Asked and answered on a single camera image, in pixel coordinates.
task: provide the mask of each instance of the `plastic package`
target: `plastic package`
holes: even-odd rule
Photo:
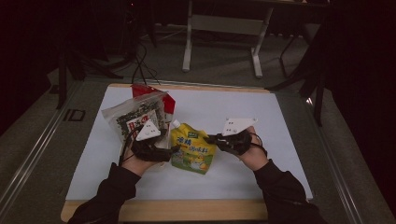
[[[165,95],[166,92],[162,91],[140,95],[102,110],[102,115],[121,141],[125,140],[128,133],[142,126],[149,119],[159,130],[167,129],[163,112]]]
[[[173,166],[182,170],[206,174],[216,153],[216,145],[210,145],[204,137],[204,131],[194,130],[186,123],[173,122],[171,131],[172,146],[180,145],[180,150],[172,155]]]

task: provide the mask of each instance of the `black sleeve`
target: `black sleeve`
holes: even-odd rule
[[[254,175],[262,189],[269,223],[327,223],[318,208],[307,202],[303,186],[291,172],[280,171],[270,160]]]
[[[111,164],[108,178],[99,185],[95,197],[80,205],[67,223],[117,224],[120,208],[134,198],[140,176]]]

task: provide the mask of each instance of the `wooden table edge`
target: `wooden table edge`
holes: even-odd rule
[[[86,201],[66,201],[61,220],[67,222]],[[263,199],[227,200],[129,200],[119,221],[229,221],[267,220]]]
[[[108,87],[129,88],[131,84],[112,83]],[[168,90],[189,90],[189,91],[242,91],[242,92],[258,92],[270,93],[268,90],[260,88],[246,88],[246,87],[221,87],[221,86],[194,86],[194,85],[148,85],[155,89],[168,89]]]

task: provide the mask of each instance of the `dark background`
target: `dark background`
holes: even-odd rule
[[[108,5],[99,7],[104,2]],[[122,53],[127,48],[120,45],[118,38],[124,28],[120,2],[93,5],[91,1],[70,0],[3,1],[0,134],[50,88],[46,75],[58,66],[63,41],[73,40],[81,50],[96,57],[106,57],[107,49]],[[396,214],[396,7],[384,0],[332,3],[333,10],[315,39],[317,47],[306,58],[312,62],[321,60],[327,72],[326,87],[332,91],[377,185]],[[187,1],[152,1],[153,19],[164,25],[185,24],[186,8]],[[207,6],[201,6],[201,10],[205,9]],[[277,9],[269,32],[289,36],[298,33],[297,21],[317,19],[292,11]],[[113,35],[99,35],[101,29]]]

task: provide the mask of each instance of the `yellow snack bag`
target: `yellow snack bag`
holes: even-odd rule
[[[204,131],[197,131],[186,123],[173,122],[171,131],[172,147],[180,145],[180,150],[172,155],[173,166],[182,170],[206,174],[216,153],[216,145],[208,144]]]

